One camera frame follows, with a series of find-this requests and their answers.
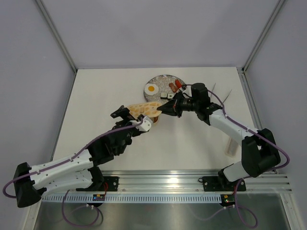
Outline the metal tongs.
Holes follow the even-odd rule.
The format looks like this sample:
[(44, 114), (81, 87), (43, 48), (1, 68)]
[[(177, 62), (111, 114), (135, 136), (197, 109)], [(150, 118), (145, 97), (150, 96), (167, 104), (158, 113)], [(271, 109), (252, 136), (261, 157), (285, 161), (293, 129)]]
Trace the metal tongs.
[(215, 82), (212, 88), (210, 89), (209, 95), (211, 99), (215, 97), (219, 105), (223, 105), (226, 103), (226, 101), (230, 97), (232, 91), (233, 91), (232, 89), (229, 89), (226, 92), (222, 92), (221, 90), (218, 90), (217, 83)]

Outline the beige lunch box base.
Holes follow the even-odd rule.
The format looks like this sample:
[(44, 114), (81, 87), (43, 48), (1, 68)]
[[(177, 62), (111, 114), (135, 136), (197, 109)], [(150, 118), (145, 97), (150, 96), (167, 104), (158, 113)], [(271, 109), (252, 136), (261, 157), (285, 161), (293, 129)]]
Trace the beige lunch box base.
[(151, 121), (152, 121), (152, 123), (153, 123), (154, 126), (158, 124), (158, 121), (159, 121), (159, 117), (158, 117), (158, 116), (156, 116), (156, 117), (151, 117), (150, 119), (151, 119)]

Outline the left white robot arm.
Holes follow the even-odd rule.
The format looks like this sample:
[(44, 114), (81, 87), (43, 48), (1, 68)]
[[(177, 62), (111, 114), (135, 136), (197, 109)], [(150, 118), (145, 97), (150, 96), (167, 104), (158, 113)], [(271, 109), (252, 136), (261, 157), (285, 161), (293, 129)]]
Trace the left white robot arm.
[(13, 179), (3, 187), (3, 194), (15, 199), (18, 208), (24, 208), (63, 190), (100, 190), (105, 180), (99, 166), (123, 154), (126, 147), (132, 144), (133, 137), (148, 132), (152, 127), (147, 115), (133, 117), (124, 106), (111, 116), (121, 117), (122, 120), (78, 152), (40, 165), (20, 163)]

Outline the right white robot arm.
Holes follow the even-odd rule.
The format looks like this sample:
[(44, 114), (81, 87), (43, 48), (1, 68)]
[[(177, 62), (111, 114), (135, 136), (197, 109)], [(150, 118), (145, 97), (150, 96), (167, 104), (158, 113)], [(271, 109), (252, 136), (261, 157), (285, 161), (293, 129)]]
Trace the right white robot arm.
[(241, 160), (218, 172), (217, 182), (224, 190), (245, 177), (258, 177), (281, 162), (270, 130), (258, 130), (240, 124), (226, 114), (223, 106), (211, 102), (209, 96), (185, 98), (177, 93), (172, 100), (157, 109), (165, 115), (176, 117), (181, 117), (184, 111), (195, 112), (199, 120), (223, 131), (240, 145)]

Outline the beige lunch box lid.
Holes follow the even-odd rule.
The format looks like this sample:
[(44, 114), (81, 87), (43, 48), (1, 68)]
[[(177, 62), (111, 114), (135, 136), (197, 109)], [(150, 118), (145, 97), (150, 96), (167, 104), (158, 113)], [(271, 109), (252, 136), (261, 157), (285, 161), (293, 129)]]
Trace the beige lunch box lid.
[(160, 102), (148, 102), (148, 103), (139, 103), (132, 104), (128, 106), (130, 114), (137, 118), (140, 115), (148, 116), (149, 118), (158, 117), (162, 112), (157, 110), (162, 104)]

